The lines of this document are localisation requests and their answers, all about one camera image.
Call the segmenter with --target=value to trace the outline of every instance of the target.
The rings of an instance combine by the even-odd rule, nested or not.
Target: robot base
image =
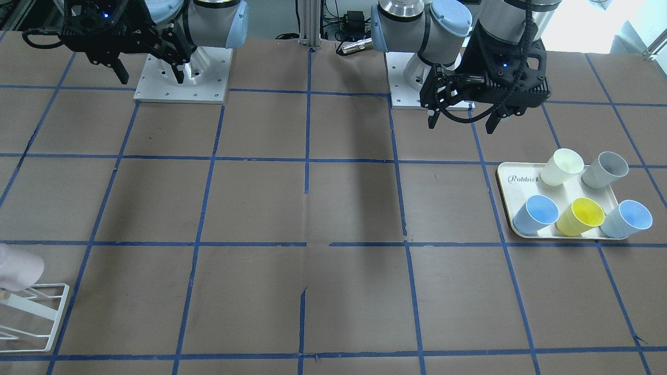
[[[408,83],[404,71],[408,62],[415,55],[412,52],[387,52],[387,77],[389,78],[389,89],[392,93],[392,108],[396,109],[423,109],[420,105],[419,91]],[[448,107],[450,111],[467,111],[475,108],[475,103],[462,101]]]
[[[223,104],[227,92],[232,49],[198,47],[184,65],[185,79],[176,82],[164,61],[148,55],[134,99],[150,103]]]

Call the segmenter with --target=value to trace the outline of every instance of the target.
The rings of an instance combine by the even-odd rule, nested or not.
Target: light blue joint cap
[[[161,23],[174,16],[183,6],[183,0],[145,0],[145,2],[155,23]]]
[[[456,0],[433,0],[431,13],[445,30],[461,38],[468,36],[472,14],[465,5]]]
[[[248,35],[248,3],[241,0],[236,9],[234,20],[231,22],[231,29],[227,36],[225,48],[241,48],[245,44],[245,38]]]
[[[371,37],[373,38],[373,49],[380,52],[389,52],[387,42],[384,40],[384,33],[382,33],[382,24],[380,23],[380,13],[378,12],[377,5],[371,8]]]

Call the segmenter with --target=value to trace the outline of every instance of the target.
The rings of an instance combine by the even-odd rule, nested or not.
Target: floor
[[[654,63],[550,53],[551,100],[487,135],[391,110],[374,51],[249,40],[225,106],[168,105],[133,101],[142,56],[124,87],[1,35],[0,242],[72,288],[54,349],[2,374],[667,374]],[[653,228],[508,229],[498,165],[558,147],[623,155]]]

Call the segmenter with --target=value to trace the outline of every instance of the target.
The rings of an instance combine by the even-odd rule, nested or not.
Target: gray cup
[[[605,151],[598,159],[586,168],[582,174],[582,181],[593,189],[602,189],[617,179],[628,174],[628,163],[611,151]]]

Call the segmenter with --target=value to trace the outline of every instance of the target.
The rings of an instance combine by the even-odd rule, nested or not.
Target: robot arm
[[[489,116],[486,130],[492,133],[501,119],[523,115],[551,96],[540,36],[560,1],[486,0],[460,65],[449,70],[468,34],[470,12],[456,0],[426,6],[422,0],[380,0],[372,10],[374,47],[415,52],[431,67],[420,89],[430,128],[441,113],[462,123]],[[529,59],[535,64],[528,66]],[[492,106],[471,119],[447,111],[464,100]]]
[[[65,45],[94,64],[110,67],[127,84],[120,53],[150,53],[164,60],[178,83],[183,64],[197,47],[240,48],[247,35],[245,0],[65,0],[60,29],[30,29],[32,47]],[[57,35],[60,42],[37,45],[30,35]]]

